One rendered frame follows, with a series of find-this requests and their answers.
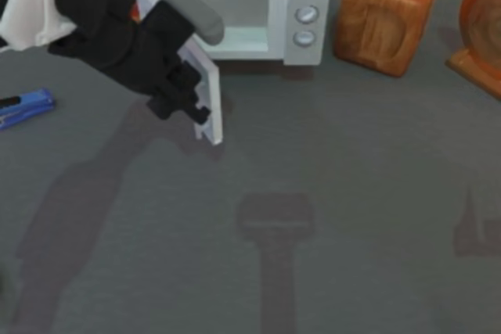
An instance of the circular indentation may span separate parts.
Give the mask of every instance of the circular indentation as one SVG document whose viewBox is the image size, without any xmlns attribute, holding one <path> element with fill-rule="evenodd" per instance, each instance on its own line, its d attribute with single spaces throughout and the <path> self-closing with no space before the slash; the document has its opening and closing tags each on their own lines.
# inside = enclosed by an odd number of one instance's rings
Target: circular indentation
<svg viewBox="0 0 501 334">
<path fill-rule="evenodd" d="M 296 20 L 305 24 L 314 23 L 319 18 L 319 14 L 320 12 L 315 6 L 309 5 L 296 11 Z"/>
<path fill-rule="evenodd" d="M 309 47 L 315 40 L 316 35 L 312 31 L 299 31 L 294 35 L 294 43 L 301 47 Z"/>
</svg>

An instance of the wooden base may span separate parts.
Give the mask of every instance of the wooden base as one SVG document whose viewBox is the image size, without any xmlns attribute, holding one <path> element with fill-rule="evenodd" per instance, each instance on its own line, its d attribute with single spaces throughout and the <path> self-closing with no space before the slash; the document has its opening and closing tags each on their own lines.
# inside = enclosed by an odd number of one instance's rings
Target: wooden base
<svg viewBox="0 0 501 334">
<path fill-rule="evenodd" d="M 501 99 L 501 81 L 484 72 L 471 58 L 467 48 L 456 52 L 445 64 L 489 94 Z"/>
</svg>

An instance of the round wooden object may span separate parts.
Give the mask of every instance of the round wooden object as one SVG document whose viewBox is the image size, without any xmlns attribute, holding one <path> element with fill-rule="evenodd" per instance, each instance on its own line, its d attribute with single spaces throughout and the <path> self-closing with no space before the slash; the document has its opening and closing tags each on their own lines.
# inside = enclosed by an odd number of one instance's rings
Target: round wooden object
<svg viewBox="0 0 501 334">
<path fill-rule="evenodd" d="M 501 80 L 501 0 L 463 0 L 460 30 L 475 63 Z"/>
</svg>

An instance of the wooden object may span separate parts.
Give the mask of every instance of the wooden object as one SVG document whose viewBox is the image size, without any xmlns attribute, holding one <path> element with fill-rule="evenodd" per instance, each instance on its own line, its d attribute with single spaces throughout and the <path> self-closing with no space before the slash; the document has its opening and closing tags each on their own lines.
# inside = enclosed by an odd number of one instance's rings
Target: wooden object
<svg viewBox="0 0 501 334">
<path fill-rule="evenodd" d="M 460 30 L 465 48 L 447 65 L 501 99 L 501 0 L 463 0 Z"/>
<path fill-rule="evenodd" d="M 341 0 L 334 54 L 402 76 L 416 51 L 434 0 Z"/>
</svg>

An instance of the white robot link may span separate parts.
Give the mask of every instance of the white robot link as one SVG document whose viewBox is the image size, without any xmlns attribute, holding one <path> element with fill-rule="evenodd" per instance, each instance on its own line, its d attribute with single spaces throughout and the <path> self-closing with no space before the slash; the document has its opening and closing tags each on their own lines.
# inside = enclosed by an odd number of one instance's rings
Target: white robot link
<svg viewBox="0 0 501 334">
<path fill-rule="evenodd" d="M 148 107 L 168 119 L 184 111 L 205 124 L 197 106 L 201 76 L 178 50 L 197 33 L 210 45 L 224 37 L 221 17 L 201 0 L 159 1 L 135 22 L 136 0 L 0 0 L 0 52 L 48 46 L 80 59 L 126 88 L 148 95 Z"/>
</svg>

